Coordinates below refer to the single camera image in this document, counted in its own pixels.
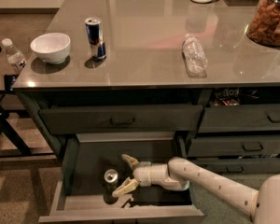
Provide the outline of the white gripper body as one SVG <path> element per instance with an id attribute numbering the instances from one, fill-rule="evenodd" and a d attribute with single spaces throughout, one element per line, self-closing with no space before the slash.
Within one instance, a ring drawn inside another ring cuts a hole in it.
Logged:
<path id="1" fill-rule="evenodd" d="M 140 186 L 151 186 L 151 167 L 152 163 L 149 161 L 141 161 L 133 170 L 133 177 Z"/>

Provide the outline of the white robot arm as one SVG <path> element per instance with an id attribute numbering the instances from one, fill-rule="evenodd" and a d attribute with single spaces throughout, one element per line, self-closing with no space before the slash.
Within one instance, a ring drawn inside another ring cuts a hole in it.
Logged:
<path id="1" fill-rule="evenodd" d="M 112 192 L 114 197 L 152 185 L 181 191 L 194 182 L 248 217 L 253 224 L 280 224 L 280 175 L 266 179 L 260 189 L 252 189 L 180 157 L 166 163 L 139 161 L 127 154 L 122 159 L 132 169 L 133 176 Z"/>

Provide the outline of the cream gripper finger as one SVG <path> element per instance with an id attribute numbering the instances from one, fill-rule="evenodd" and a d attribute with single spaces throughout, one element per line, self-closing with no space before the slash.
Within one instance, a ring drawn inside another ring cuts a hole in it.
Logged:
<path id="1" fill-rule="evenodd" d="M 121 157 L 129 165 L 129 167 L 132 170 L 135 170 L 139 166 L 139 160 L 138 159 L 136 159 L 136 158 L 134 158 L 130 155 L 127 155 L 127 154 L 122 154 Z"/>
<path id="2" fill-rule="evenodd" d="M 137 189 L 138 185 L 139 183 L 136 179 L 127 177 L 123 183 L 112 192 L 112 196 L 114 198 L 119 198 Z"/>

